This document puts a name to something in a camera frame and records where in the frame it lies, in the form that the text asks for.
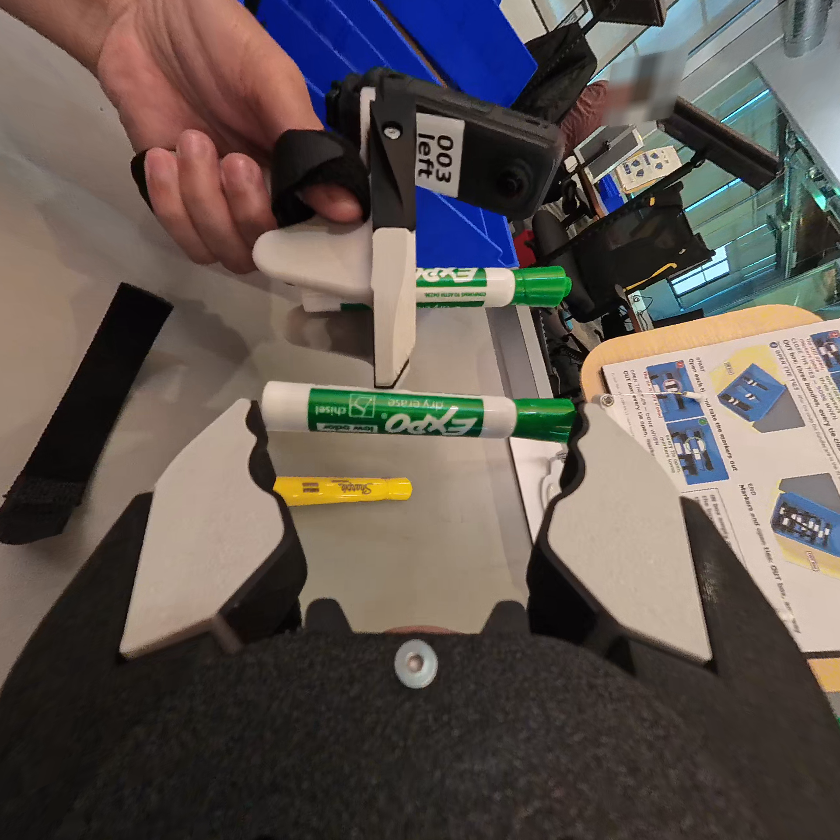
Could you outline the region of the person's left hand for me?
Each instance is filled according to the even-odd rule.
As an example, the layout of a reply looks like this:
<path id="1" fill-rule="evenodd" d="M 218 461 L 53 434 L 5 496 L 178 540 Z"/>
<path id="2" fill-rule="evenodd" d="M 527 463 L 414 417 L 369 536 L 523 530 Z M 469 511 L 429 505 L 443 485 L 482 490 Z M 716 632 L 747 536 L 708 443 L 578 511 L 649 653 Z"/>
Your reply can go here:
<path id="1" fill-rule="evenodd" d="M 270 154 L 286 131 L 323 129 L 303 75 L 239 2 L 105 9 L 97 76 L 153 215 L 192 262 L 254 271 L 256 240 L 277 227 Z"/>

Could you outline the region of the grey laptop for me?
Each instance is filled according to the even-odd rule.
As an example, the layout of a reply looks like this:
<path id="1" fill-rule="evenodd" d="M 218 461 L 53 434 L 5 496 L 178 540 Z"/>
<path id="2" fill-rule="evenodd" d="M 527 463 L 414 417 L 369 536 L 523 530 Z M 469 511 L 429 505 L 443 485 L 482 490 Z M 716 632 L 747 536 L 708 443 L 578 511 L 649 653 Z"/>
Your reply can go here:
<path id="1" fill-rule="evenodd" d="M 600 181 L 642 149 L 644 140 L 634 125 L 608 125 L 574 147 L 574 157 L 591 183 Z"/>

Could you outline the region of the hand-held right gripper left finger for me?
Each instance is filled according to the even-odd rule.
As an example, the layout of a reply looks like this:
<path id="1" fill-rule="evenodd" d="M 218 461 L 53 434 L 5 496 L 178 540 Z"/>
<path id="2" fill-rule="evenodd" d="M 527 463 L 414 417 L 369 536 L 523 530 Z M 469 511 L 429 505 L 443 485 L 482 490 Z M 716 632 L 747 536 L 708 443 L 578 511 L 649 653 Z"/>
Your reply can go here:
<path id="1" fill-rule="evenodd" d="M 156 481 L 121 656 L 205 634 L 233 653 L 301 627 L 308 565 L 267 445 L 258 403 L 239 399 Z"/>

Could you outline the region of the green dry erase marker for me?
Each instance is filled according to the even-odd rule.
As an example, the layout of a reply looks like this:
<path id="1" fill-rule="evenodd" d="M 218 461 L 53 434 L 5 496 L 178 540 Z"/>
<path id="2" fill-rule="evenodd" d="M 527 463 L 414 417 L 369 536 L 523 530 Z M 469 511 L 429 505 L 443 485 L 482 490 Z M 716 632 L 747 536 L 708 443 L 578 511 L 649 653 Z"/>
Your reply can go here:
<path id="1" fill-rule="evenodd" d="M 565 399 L 423 394 L 294 382 L 266 384 L 266 428 L 280 433 L 411 438 L 524 438 L 565 444 L 576 418 Z"/>
<path id="2" fill-rule="evenodd" d="M 417 268 L 415 289 L 420 309 L 554 309 L 570 294 L 572 280 L 560 266 Z"/>

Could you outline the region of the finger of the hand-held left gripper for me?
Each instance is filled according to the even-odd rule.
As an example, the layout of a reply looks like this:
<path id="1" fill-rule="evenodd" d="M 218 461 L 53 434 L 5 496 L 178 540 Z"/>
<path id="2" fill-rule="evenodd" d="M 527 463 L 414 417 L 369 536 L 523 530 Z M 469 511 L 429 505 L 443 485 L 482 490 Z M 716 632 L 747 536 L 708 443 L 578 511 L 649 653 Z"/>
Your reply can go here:
<path id="1" fill-rule="evenodd" d="M 416 237 L 405 228 L 373 232 L 374 386 L 401 383 L 416 342 Z"/>

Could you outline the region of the yellow highlighter marker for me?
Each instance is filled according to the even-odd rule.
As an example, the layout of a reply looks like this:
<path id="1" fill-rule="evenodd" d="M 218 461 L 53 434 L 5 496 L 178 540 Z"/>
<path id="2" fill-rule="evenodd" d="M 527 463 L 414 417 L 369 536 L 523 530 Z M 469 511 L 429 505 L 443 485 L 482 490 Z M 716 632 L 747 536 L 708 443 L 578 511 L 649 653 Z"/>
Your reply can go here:
<path id="1" fill-rule="evenodd" d="M 413 494 L 413 484 L 407 478 L 279 476 L 273 490 L 289 507 L 312 507 L 407 501 Z"/>

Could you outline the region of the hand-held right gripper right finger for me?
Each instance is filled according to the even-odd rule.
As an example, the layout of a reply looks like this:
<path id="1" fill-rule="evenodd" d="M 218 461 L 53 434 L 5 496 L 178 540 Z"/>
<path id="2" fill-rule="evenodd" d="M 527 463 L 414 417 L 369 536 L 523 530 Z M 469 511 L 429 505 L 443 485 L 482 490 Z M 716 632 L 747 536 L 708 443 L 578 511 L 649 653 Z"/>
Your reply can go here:
<path id="1" fill-rule="evenodd" d="M 620 639 L 711 661 L 680 496 L 602 407 L 574 422 L 527 568 L 533 634 L 601 655 Z"/>

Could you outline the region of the grey desk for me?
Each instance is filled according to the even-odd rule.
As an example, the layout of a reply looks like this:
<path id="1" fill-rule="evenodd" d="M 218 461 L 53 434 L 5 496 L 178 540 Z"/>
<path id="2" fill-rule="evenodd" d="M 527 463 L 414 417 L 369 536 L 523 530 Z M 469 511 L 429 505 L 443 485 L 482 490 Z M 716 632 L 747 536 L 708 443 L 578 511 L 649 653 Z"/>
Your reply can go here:
<path id="1" fill-rule="evenodd" d="M 145 205 L 130 174 L 132 153 L 155 142 L 130 109 L 162 117 L 148 72 L 129 67 L 130 48 L 186 47 L 186 36 L 147 27 L 183 11 L 216 20 L 202 69 L 176 57 L 163 82 L 216 82 L 219 106 L 244 122 L 221 127 L 226 151 L 266 151 L 286 127 L 316 128 L 298 72 L 302 47 L 277 44 L 240 2 L 116 2 L 100 21 L 111 34 L 82 33 L 89 13 L 54 2 L 77 28 L 54 44 L 50 18 L 22 2 L 38 29 L 2 12 L 2 493 L 34 450 L 118 285 L 173 304 L 113 429 L 83 504 L 59 536 L 2 546 L 2 679 L 51 606 L 129 502 L 151 490 L 195 436 L 237 399 L 258 398 L 269 380 L 372 384 L 362 360 L 289 341 L 292 303 L 235 247 L 209 246 L 224 264 L 198 265 Z M 277 434 L 281 473 L 406 475 L 406 502 L 292 511 L 309 563 L 302 603 L 333 597 L 353 629 L 434 625 L 475 632 L 502 600 L 525 599 L 532 546 L 510 449 L 501 440 L 396 441 L 340 434 Z"/>

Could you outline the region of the person's left forearm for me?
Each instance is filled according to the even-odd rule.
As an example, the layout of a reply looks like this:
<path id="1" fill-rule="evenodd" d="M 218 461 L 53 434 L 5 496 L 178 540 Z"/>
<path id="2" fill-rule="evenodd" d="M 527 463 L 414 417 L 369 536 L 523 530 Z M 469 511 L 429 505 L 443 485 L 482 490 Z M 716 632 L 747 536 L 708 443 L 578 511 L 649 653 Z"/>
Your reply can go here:
<path id="1" fill-rule="evenodd" d="M 2 1 L 2 10 L 32 28 L 89 70 L 123 19 L 155 9 L 147 1 Z"/>

